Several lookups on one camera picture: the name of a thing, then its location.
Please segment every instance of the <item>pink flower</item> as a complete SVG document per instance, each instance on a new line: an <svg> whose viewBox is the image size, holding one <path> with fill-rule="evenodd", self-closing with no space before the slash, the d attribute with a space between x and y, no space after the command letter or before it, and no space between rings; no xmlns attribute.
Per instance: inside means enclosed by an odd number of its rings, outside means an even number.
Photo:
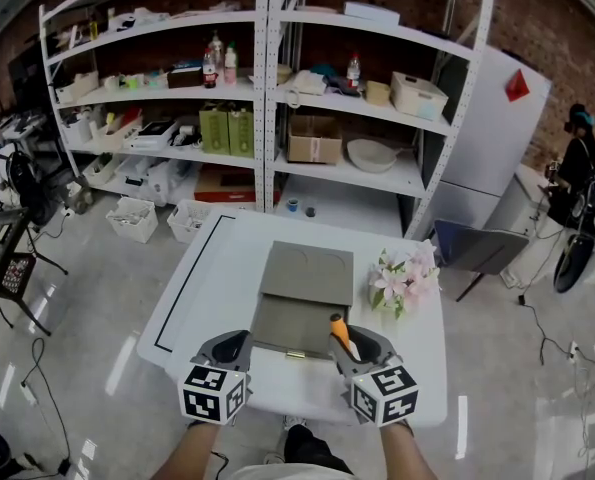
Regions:
<svg viewBox="0 0 595 480"><path fill-rule="evenodd" d="M422 299L437 286L437 276L439 269L434 269L426 277L416 277L411 279L411 283L406 287L404 300L406 307L418 308Z"/></svg>
<svg viewBox="0 0 595 480"><path fill-rule="evenodd" d="M430 243L430 240L425 240L417 246L417 251L409 260L410 268L407 270L414 270L416 275L427 276L430 270L435 266L435 258L433 252L436 249Z"/></svg>
<svg viewBox="0 0 595 480"><path fill-rule="evenodd" d="M390 300L393 294L403 295L406 290L406 275L389 272L386 269L381 271L381 277L377 279L373 286L384 290L384 299Z"/></svg>

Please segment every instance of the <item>gray cardboard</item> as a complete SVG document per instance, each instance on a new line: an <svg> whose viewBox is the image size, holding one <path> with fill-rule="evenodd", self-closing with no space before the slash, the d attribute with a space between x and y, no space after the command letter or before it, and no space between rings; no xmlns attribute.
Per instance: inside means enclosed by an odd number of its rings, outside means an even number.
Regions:
<svg viewBox="0 0 595 480"><path fill-rule="evenodd" d="M253 324L255 344L280 352L303 352L309 357L328 359L330 317L346 308L336 304L304 302L264 295Z"/></svg>
<svg viewBox="0 0 595 480"><path fill-rule="evenodd" d="M275 242L260 291L255 344L328 359L330 317L353 303L353 254Z"/></svg>
<svg viewBox="0 0 595 480"><path fill-rule="evenodd" d="M260 291L350 307L353 304L353 253L274 242Z"/></svg>

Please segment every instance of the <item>orange tool handle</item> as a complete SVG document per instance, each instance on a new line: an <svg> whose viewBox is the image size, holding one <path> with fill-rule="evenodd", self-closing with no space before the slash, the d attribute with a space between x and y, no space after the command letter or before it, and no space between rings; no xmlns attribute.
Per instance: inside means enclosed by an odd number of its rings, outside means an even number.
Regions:
<svg viewBox="0 0 595 480"><path fill-rule="evenodd" d="M341 342L350 350L350 337L348 336L348 327L339 313L330 317L330 332L337 336Z"/></svg>

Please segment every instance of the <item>flower bouquet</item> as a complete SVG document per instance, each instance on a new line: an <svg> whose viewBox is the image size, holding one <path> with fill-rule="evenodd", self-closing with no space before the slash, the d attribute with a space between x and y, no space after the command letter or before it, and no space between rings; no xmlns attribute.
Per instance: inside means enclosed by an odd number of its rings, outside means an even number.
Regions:
<svg viewBox="0 0 595 480"><path fill-rule="evenodd" d="M396 263L395 257L384 249L368 280L371 307L391 311L396 318L417 309L425 294L438 286L439 268L434 266L434 250L430 240L426 240L414 254Z"/></svg>

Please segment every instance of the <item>shelving unit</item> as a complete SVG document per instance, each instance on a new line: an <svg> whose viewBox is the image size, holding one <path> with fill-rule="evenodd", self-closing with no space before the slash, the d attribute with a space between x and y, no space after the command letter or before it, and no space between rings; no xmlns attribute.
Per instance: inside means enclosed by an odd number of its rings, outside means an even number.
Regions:
<svg viewBox="0 0 595 480"><path fill-rule="evenodd" d="M101 35L98 39L75 46L65 52L48 57L46 47L47 29L57 15L72 10L95 7L109 0L66 0L50 11L43 6L39 11L40 37L44 56L44 69L49 87L53 111L65 139L61 111L80 105L97 105L114 102L140 102L153 100L234 100L252 102L254 107L255 157L253 159L226 155L211 155L192 148L166 147L158 152L146 153L123 148L122 154L149 155L161 158L179 158L193 162L213 163L254 169L256 185L256 209L277 214L290 213L285 207L289 197L318 200L318 222L333 225L383 232L392 236L413 237L424 212L446 167L455 145L465 111L470 101L477 76L483 48L490 25L493 0L481 0L481 8L472 46L462 41L443 39L409 26L387 25L375 21L354 18L343 14L329 14L298 10L306 0L256 0L254 10L237 12L206 13L181 18L171 18L153 24L134 27L126 31ZM455 0L446 0L444 32L448 32ZM99 47L119 43L130 38L158 34L165 31L220 23L254 24L254 74L253 82L240 79L234 87L218 86L215 89L189 87L180 89L137 89L108 92L101 87L77 102L59 104L52 86L53 71L60 69L64 61L83 54L92 54ZM371 34L389 36L401 41L402 47L415 43L434 49L436 53L433 81L438 80L441 68L450 56L465 61L463 82L455 94L449 94L451 104L444 116L430 121L398 112L391 104L376 106L363 98L337 94L322 96L298 94L291 91L292 80L277 86L277 64L291 66L296 73L300 69L301 42L304 24L359 30ZM286 160L280 147L287 129L287 107L304 106L324 111L343 112L363 116L416 130L414 152L400 154L395 166L382 174L371 174L357 169L347 157L337 165L295 164ZM73 152L102 153L102 147L87 143L83 147L66 147L75 174L79 174ZM273 204L275 175L288 174L282 200ZM119 185L113 181L106 190L117 192ZM403 213L408 216L402 219Z"/></svg>
<svg viewBox="0 0 595 480"><path fill-rule="evenodd" d="M448 31L452 6L455 0L447 0L447 2L444 32ZM404 235L406 238L411 238L437 188L463 122L488 36L493 0L482 0L472 48L464 46L460 42L442 39L406 26L387 25L343 14L297 10L298 6L305 4L306 0L269 0L268 61L266 66L265 209L267 212L283 215L286 213L283 199L291 197L289 188L292 186L307 186L308 181L305 180L312 178L326 180L326 182L318 182L317 186L313 187L313 190L316 191L326 191L326 183L332 184L333 182L335 182L335 185L343 183L356 187L368 187L381 191L380 197L385 197L386 200L389 198L394 200L395 194L398 194L397 197L400 198L400 203L402 203L402 196L413 198L409 201L412 204L407 204L407 207L412 209L410 222L403 222ZM296 95L294 91L289 92L292 81L277 86L277 64L279 62L288 64L294 72L298 72L301 67L300 50L303 24L361 30L433 48L438 52L434 80L438 78L442 60L446 59L447 56L457 56L465 59L468 65L467 73L464 76L465 82L460 87L459 94L455 96L455 98L458 98L459 103L453 106L454 112L452 112L449 119L443 117L439 121L429 121L402 114L390 104L384 107L371 105L363 98L328 93L322 96ZM345 158L334 166L290 164L286 162L285 152L281 147L284 139L286 139L288 117L285 107L281 107L282 104L290 104L292 107L306 106L346 112L414 127L417 129L416 144L418 147L416 158L412 155L405 155L398 160L393 169L383 174L362 172ZM281 110L279 119L277 118L278 108ZM282 202L274 207L272 188L276 173L290 173L292 176L289 177ZM352 193L356 194L357 197L347 197L347 194L342 193L348 191L343 191L339 187L330 189L329 192L337 194L337 199L334 201L331 197L322 199L319 205L319 213L322 215L321 221L327 223L325 215L330 214L330 217L337 223L336 225L358 229L358 223L361 221L359 216L370 215L371 212L375 211L371 204L376 199L375 194L377 192L373 190L372 196L367 198L360 197L360 194L363 193L360 189L354 188L353 190ZM331 209L328 212L326 210L327 205L331 205L334 210ZM401 206L401 204L383 206L379 214L380 220L386 222L400 221ZM373 231L379 229L379 226L375 223L372 223L371 226L373 226L371 229Z"/></svg>
<svg viewBox="0 0 595 480"><path fill-rule="evenodd" d="M67 108L74 108L82 105L98 105L104 103L115 102L140 102L140 101L157 101L157 100L231 100L231 101L246 101L253 103L254 111L254 142L255 142L255 157L241 158L230 155L213 155L207 154L203 151L193 150L190 147L173 148L166 147L161 151L147 152L135 151L130 148L123 148L119 152L122 154L136 154L143 156L154 156L158 158L178 158L189 160L193 162L214 163L220 165L229 165L235 167L244 167L254 169L255 172L255 188L256 188L256 209L258 211L264 210L264 103L265 103L265 61L266 61L266 25L268 16L268 0L255 0L255 9L237 12L206 12L192 16L181 18L171 18L165 21L133 27L131 29L102 34L96 40L75 46L52 57L48 57L48 49L46 38L48 29L51 26L51 20L56 16L75 11L79 9L94 8L104 2L110 0L65 0L54 9L47 11L44 6L39 9L39 25L40 25L40 39L42 54L44 60L44 71L46 75L46 82L48 84L48 91L55 113L55 119L62 137L64 149L68 155L72 169L75 175L79 175L79 169L75 163L73 152L85 152L93 154L101 154L106 152L100 144L90 141L84 146L77 148L70 148L67 145L64 134L64 122L61 116L61 110ZM96 65L95 50L101 46L111 43L121 42L134 37L144 36L148 34L157 34L160 32L182 29L188 27L195 27L201 25L212 25L220 23L253 23L254 24L254 70L253 81L247 78L240 78L237 85L234 87L218 85L214 89L205 89L204 87L187 87L176 89L122 89L118 91L107 91L103 85L83 96L78 101L73 103L58 103L55 89L52 85L54 73L60 69L62 63L74 56L89 53L93 55L93 64ZM175 204L175 194L181 193L182 188L185 191L185 196L188 198L188 189L191 181L186 180L179 190L171 195L169 203ZM121 193L122 183L119 180L112 179L108 184L102 187L102 190L109 192Z"/></svg>

